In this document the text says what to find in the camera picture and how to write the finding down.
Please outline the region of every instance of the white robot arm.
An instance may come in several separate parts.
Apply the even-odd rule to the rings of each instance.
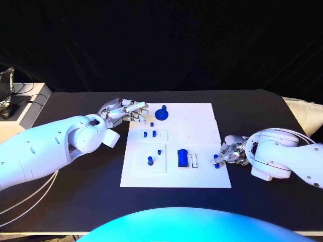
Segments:
[[[114,99],[97,114],[75,116],[25,130],[0,144],[0,191],[59,170],[101,143],[114,147],[120,135],[110,129],[123,120],[146,124],[144,102]]]
[[[299,137],[313,144],[297,146]],[[270,181],[290,178],[291,171],[313,186],[323,188],[323,144],[294,131],[267,129],[251,137],[226,136],[221,156],[211,164],[251,163],[251,174]]]

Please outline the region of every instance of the blue object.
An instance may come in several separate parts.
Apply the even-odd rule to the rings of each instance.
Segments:
[[[169,113],[167,113],[167,107],[163,105],[162,109],[159,109],[156,111],[156,119],[157,120],[166,120],[169,117]]]
[[[179,155],[179,167],[189,167],[188,151],[177,150],[177,155]]]
[[[211,209],[179,207],[144,210],[117,218],[78,240],[78,242],[92,241],[312,242],[313,240],[271,223],[242,215]]]
[[[218,155],[213,155],[213,158],[218,158]],[[215,168],[219,169],[219,164],[215,164]]]
[[[149,165],[153,165],[153,159],[151,159],[151,156],[149,157]]]

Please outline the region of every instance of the small blue piece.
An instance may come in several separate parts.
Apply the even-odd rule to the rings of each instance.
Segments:
[[[149,157],[149,165],[153,165],[153,159],[151,159],[151,156]]]
[[[213,159],[218,158],[218,155],[213,155]],[[215,164],[215,168],[219,169],[219,164]]]
[[[166,120],[169,117],[167,107],[163,105],[162,109],[156,111],[156,119]]]
[[[189,167],[188,150],[177,150],[179,155],[179,167]]]

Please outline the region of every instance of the white paper sheet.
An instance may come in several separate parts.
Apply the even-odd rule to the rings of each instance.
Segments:
[[[154,113],[167,106],[169,118]],[[147,124],[130,123],[121,187],[231,188],[226,166],[209,164],[219,154],[221,137],[211,103],[149,103]],[[179,167],[177,150],[188,150],[189,167]],[[198,168],[192,168],[196,154]],[[151,156],[153,165],[147,164]]]

